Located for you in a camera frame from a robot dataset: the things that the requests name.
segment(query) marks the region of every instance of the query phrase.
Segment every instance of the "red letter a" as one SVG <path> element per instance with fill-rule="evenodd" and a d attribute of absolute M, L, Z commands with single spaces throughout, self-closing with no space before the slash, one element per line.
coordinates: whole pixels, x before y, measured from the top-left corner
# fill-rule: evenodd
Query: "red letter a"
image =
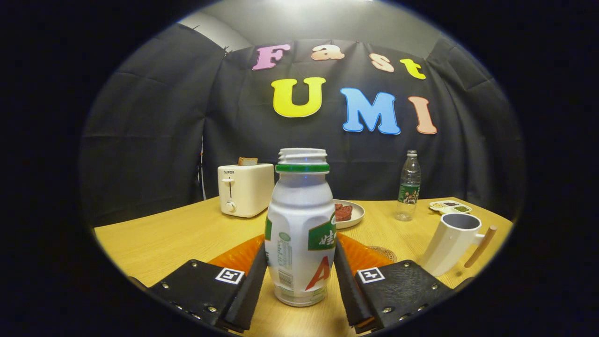
<path fill-rule="evenodd" d="M 322 261 L 320 262 L 320 266 L 318 266 L 318 270 L 314 274 L 314 277 L 312 277 L 312 281 L 310 281 L 310 283 L 308 284 L 308 286 L 305 289 L 308 290 L 308 289 L 314 287 L 314 285 L 321 279 L 328 279 L 330 274 L 331 274 L 331 271 L 329 270 L 329 257 L 325 256 L 324 258 L 322 258 Z"/>

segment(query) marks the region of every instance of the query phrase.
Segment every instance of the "white yogurt drink bottle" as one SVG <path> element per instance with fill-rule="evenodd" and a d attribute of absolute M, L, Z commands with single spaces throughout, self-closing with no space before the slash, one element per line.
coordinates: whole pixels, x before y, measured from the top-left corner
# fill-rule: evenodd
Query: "white yogurt drink bottle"
<path fill-rule="evenodd" d="M 268 206 L 265 249 L 274 294 L 291 306 L 325 298 L 335 256 L 335 204 L 323 149 L 281 149 Z"/>

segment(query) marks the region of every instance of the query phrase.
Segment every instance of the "plastic bottle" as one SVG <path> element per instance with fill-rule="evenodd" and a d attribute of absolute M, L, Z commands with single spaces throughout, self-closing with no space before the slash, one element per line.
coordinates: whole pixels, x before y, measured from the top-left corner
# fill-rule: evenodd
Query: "plastic bottle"
<path fill-rule="evenodd" d="M 274 294 L 291 306 L 320 302 L 330 279 L 337 232 L 321 149 L 281 149 L 268 206 L 265 249 Z"/>
<path fill-rule="evenodd" d="M 397 197 L 396 218 L 410 221 L 414 217 L 420 194 L 420 164 L 416 150 L 408 150 L 408 158 L 401 171 L 400 193 Z"/>

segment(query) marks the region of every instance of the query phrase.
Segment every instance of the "wooden table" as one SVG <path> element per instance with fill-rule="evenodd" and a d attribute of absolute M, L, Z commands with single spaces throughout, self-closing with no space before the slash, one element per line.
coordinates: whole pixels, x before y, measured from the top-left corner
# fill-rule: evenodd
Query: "wooden table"
<path fill-rule="evenodd" d="M 428 208 L 431 201 L 455 200 L 473 208 L 471 214 L 483 222 L 479 233 L 489 225 L 498 230 L 480 258 L 468 269 L 464 263 L 476 246 L 470 246 L 459 263 L 438 279 L 455 288 L 466 278 L 476 275 L 493 257 L 509 234 L 512 222 L 457 198 L 419 200 L 414 220 L 401 222 L 394 218 L 396 202 L 353 201 L 364 210 L 357 225 L 339 230 L 368 246 L 381 246 L 397 255 L 398 261 L 410 259 L 419 263 L 441 215 Z M 123 273 L 154 285 L 190 259 L 209 261 L 241 242 L 264 232 L 267 212 L 251 219 L 224 215 L 219 198 L 211 198 L 185 207 L 144 218 L 106 225 L 95 229 L 106 254 Z M 348 326 L 337 274 L 331 273 L 327 297 L 313 306 L 294 308 L 274 296 L 274 284 L 266 272 L 250 330 L 243 336 L 356 336 Z"/>

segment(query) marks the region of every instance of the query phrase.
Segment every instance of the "toaster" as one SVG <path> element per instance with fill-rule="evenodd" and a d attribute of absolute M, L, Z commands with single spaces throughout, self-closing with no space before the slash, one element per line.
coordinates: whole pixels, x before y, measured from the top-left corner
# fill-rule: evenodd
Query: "toaster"
<path fill-rule="evenodd" d="M 220 211 L 251 218 L 268 207 L 274 189 L 274 165 L 227 165 L 218 168 Z"/>

